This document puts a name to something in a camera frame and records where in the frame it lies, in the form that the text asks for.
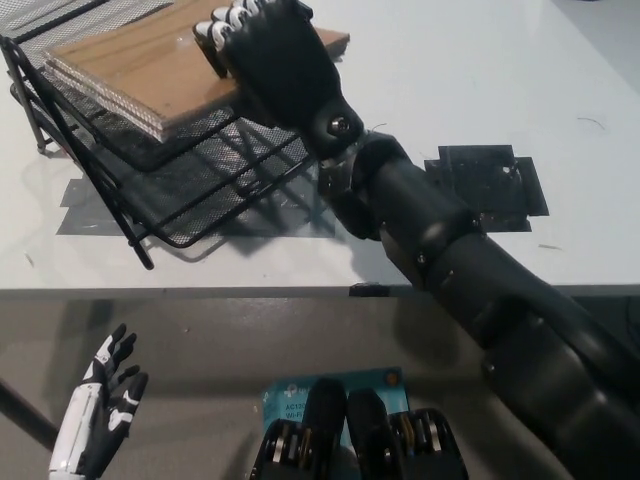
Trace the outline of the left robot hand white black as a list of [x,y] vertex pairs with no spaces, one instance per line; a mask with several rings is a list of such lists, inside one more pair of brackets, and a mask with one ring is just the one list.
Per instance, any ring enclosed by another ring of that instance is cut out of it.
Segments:
[[92,357],[67,406],[50,458],[50,479],[99,479],[128,437],[149,375],[120,370],[137,335],[119,325]]

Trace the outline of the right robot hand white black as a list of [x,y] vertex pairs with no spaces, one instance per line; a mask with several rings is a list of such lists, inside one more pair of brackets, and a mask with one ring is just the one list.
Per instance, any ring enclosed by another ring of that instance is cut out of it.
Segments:
[[312,17],[299,1],[235,1],[192,32],[216,75],[236,82],[254,122],[291,131],[328,159],[354,145],[364,126]]

